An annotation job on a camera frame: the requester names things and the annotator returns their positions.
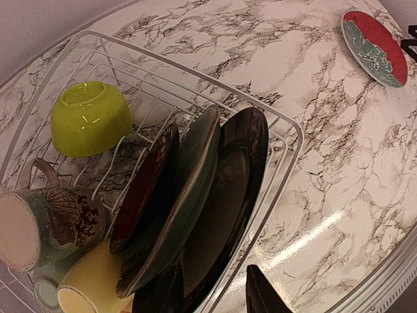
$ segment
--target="green bowl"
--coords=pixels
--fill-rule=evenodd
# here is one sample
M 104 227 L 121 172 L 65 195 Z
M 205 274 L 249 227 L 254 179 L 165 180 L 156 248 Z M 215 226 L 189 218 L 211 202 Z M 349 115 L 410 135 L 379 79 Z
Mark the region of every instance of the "green bowl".
M 133 126 L 122 93 L 102 82 L 67 90 L 51 112 L 52 142 L 67 157 L 85 158 L 115 147 Z

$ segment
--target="green plate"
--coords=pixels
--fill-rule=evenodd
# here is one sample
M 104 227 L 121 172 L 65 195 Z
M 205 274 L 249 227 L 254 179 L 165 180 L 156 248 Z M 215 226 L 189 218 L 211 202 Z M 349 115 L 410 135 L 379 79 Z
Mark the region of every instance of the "green plate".
M 126 251 L 116 287 L 119 297 L 128 297 L 150 282 L 184 246 L 214 179 L 219 140 L 220 111 L 211 106 L 181 142 L 179 164 L 162 212 Z

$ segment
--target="dish rack wire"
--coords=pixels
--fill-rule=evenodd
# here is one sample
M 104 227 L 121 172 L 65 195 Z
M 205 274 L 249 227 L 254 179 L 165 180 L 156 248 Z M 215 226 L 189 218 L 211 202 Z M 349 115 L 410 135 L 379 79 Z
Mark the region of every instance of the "dish rack wire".
M 131 108 L 135 125 L 111 151 L 91 158 L 71 159 L 60 155 L 51 144 L 50 112 L 66 89 L 88 80 L 118 87 Z M 268 164 L 253 215 L 229 265 L 199 309 L 212 312 L 275 208 L 302 148 L 304 135 L 300 125 L 272 106 L 160 54 L 84 30 L 68 42 L 28 104 L 0 169 L 2 189 L 19 188 L 24 165 L 31 158 L 40 157 L 57 170 L 64 184 L 94 188 L 93 198 L 99 197 L 115 215 L 143 157 L 165 126 L 175 120 L 182 138 L 211 104 L 219 106 L 221 123 L 248 106 L 263 110 L 270 137 Z M 32 176 L 32 188 L 47 185 L 37 170 L 33 170 Z M 41 312 L 11 288 L 11 284 L 19 284 L 31 293 L 31 273 L 20 276 L 11 269 L 8 273 L 13 279 L 0 280 L 0 289 L 6 288 L 29 312 Z M 9 313 L 2 304 L 0 313 Z

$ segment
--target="marble countertop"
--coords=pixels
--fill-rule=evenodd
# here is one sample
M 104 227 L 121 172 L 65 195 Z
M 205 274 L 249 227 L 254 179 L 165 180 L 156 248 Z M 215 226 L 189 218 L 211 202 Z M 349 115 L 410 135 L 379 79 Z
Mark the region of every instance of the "marble countertop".
M 407 57 L 403 88 L 372 80 L 341 36 L 349 9 L 401 37 L 377 0 L 143 0 L 90 27 L 243 89 L 300 123 L 300 160 L 249 258 L 299 313 L 324 312 L 346 296 L 417 218 L 417 65 Z M 0 90 L 2 147 L 65 44 Z M 243 295 L 237 279 L 216 312 L 245 312 Z

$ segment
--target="mug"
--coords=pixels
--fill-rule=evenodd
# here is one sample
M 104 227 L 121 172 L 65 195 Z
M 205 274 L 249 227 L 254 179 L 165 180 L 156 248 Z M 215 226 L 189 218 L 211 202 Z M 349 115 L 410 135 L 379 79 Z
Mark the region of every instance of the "mug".
M 48 312 L 62 312 L 58 303 L 59 283 L 83 255 L 84 253 L 75 253 L 33 270 L 33 295 L 38 304 Z
M 58 301 L 65 313 L 119 313 L 133 300 L 120 299 L 116 285 L 122 255 L 110 253 L 104 241 L 82 257 L 66 274 L 58 288 Z
M 38 168 L 50 186 L 30 190 L 31 169 Z M 0 196 L 0 258 L 17 271 L 54 263 L 99 243 L 109 213 L 92 201 L 92 190 L 59 186 L 55 170 L 36 158 L 22 171 L 22 189 Z

